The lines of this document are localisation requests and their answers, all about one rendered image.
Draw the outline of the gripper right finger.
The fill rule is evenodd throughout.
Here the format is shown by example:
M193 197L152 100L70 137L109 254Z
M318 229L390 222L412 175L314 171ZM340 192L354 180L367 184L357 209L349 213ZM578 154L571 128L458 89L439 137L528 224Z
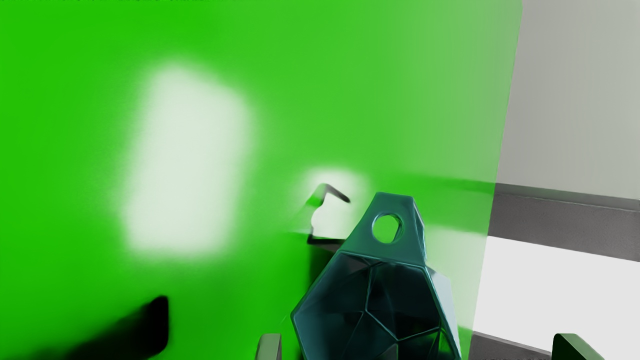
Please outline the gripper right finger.
M576 333L556 333L553 337L551 360L605 360Z

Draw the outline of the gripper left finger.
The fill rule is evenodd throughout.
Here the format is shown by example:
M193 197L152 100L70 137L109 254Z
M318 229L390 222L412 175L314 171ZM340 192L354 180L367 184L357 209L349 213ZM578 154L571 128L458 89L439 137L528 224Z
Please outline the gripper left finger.
M255 354L255 360L282 360L281 333L263 333Z

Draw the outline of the teal faceted mug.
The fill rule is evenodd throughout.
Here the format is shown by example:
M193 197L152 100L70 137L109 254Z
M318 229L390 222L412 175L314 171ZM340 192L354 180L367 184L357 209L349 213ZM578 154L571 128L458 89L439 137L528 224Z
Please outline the teal faceted mug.
M415 200L378 192L291 312L304 360L463 360Z

